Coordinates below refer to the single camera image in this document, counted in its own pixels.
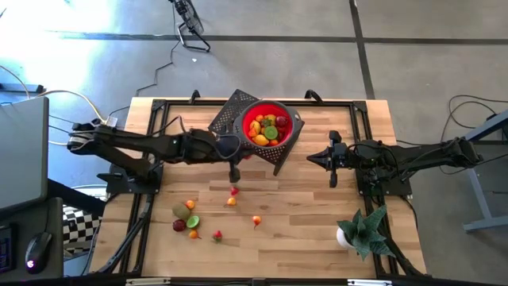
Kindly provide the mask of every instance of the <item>computer monitor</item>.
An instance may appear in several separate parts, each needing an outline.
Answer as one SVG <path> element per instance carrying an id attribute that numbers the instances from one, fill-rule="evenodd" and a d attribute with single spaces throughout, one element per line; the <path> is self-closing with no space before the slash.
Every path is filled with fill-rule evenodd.
<path id="1" fill-rule="evenodd" d="M 0 106 L 0 213 L 46 199 L 49 101 Z"/>

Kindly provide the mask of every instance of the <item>wooden table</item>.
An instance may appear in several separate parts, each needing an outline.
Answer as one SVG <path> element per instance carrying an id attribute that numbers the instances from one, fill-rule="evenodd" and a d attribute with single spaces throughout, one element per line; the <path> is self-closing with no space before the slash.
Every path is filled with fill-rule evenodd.
<path id="1" fill-rule="evenodd" d="M 146 133 L 152 100 L 132 100 L 128 131 Z M 368 100 L 367 105 L 374 139 L 396 144 L 387 101 Z M 359 208 L 364 213 L 354 172 L 340 169 L 337 188 L 329 188 L 329 172 L 306 160 L 329 144 L 329 130 L 338 130 L 343 141 L 353 143 L 349 112 L 332 107 L 297 109 L 306 124 L 280 174 L 273 176 L 274 166 L 259 157 L 242 161 L 236 207 L 224 207 L 230 187 L 228 164 L 164 165 L 143 276 L 375 277 L 371 254 L 362 261 L 336 240 L 337 220 L 350 220 Z M 207 129 L 219 110 L 215 106 L 172 106 L 169 119 L 180 114 L 187 129 Z M 174 124 L 166 133 L 179 132 L 179 125 Z M 171 227 L 176 220 L 171 207 L 188 199 L 196 201 L 193 214 L 201 218 L 198 232 L 202 239 L 189 239 L 188 230 L 176 233 Z M 124 238 L 132 200 L 132 195 L 119 195 L 106 206 L 92 271 L 106 263 Z M 425 272 L 411 209 L 398 197 L 387 197 L 387 205 L 393 239 L 414 266 Z M 253 215 L 263 219 L 255 230 Z M 220 244 L 212 241 L 216 230 L 224 236 Z M 133 246 L 131 263 L 137 241 Z"/>

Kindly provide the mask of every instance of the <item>concrete floor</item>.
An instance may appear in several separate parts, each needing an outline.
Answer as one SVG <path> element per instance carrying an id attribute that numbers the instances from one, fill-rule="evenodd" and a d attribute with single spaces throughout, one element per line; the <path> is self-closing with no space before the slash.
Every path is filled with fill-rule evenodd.
<path id="1" fill-rule="evenodd" d="M 45 30 L 172 34 L 171 5 L 166 0 L 12 1 L 0 18 L 0 63 L 25 82 L 70 89 L 90 97 L 106 116 L 127 106 L 137 88 L 153 80 L 155 68 L 169 60 L 173 41 L 62 40 Z M 354 37 L 348 0 L 195 0 L 206 35 Z M 365 37 L 497 38 L 508 37 L 503 0 L 357 0 Z M 159 86 L 140 96 L 225 97 L 236 88 L 260 97 L 302 97 L 314 89 L 323 98 L 365 99 L 359 55 L 354 43 L 212 41 L 210 54 L 175 50 L 175 65 L 159 74 Z M 508 46 L 367 44 L 375 97 L 387 99 L 399 139 L 439 141 L 453 95 L 470 94 L 508 100 Z M 0 72 L 0 82 L 13 82 Z M 0 95 L 0 100 L 22 96 Z M 503 111 L 508 104 L 489 104 Z M 94 114 L 79 98 L 51 95 L 50 111 L 76 122 Z M 125 120 L 126 113 L 118 114 Z M 457 113 L 460 121 L 479 125 L 489 116 L 481 106 Z M 70 128 L 51 119 L 51 124 Z M 446 138 L 467 130 L 450 124 Z M 50 130 L 53 141 L 66 135 Z M 483 149 L 486 157 L 508 148 Z M 101 184 L 95 176 L 109 164 L 78 157 L 51 145 L 49 176 L 69 186 Z M 508 215 L 508 195 L 494 195 L 506 184 L 508 160 L 479 169 L 495 173 L 487 198 L 496 215 Z M 508 284 L 508 227 L 465 234 L 463 222 L 481 218 L 464 173 L 438 170 L 411 179 L 419 234 L 428 272 L 435 277 Z"/>

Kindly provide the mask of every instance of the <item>white pot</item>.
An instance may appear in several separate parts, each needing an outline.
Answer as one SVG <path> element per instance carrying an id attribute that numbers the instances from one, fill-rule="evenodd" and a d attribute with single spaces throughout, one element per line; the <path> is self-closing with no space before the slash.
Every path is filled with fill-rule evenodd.
<path id="1" fill-rule="evenodd" d="M 355 246 L 350 245 L 349 242 L 346 240 L 344 231 L 340 227 L 337 230 L 337 241 L 342 247 L 346 249 L 355 249 Z"/>

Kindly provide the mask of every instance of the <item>checkered cloth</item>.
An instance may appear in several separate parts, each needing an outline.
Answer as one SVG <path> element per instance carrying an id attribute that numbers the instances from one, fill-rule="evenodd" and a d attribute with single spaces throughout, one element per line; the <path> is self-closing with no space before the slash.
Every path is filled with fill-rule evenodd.
<path id="1" fill-rule="evenodd" d="M 88 214 L 74 207 L 63 208 L 63 245 L 71 242 L 91 241 L 102 217 Z M 68 248 L 69 253 L 80 253 L 88 248 Z"/>

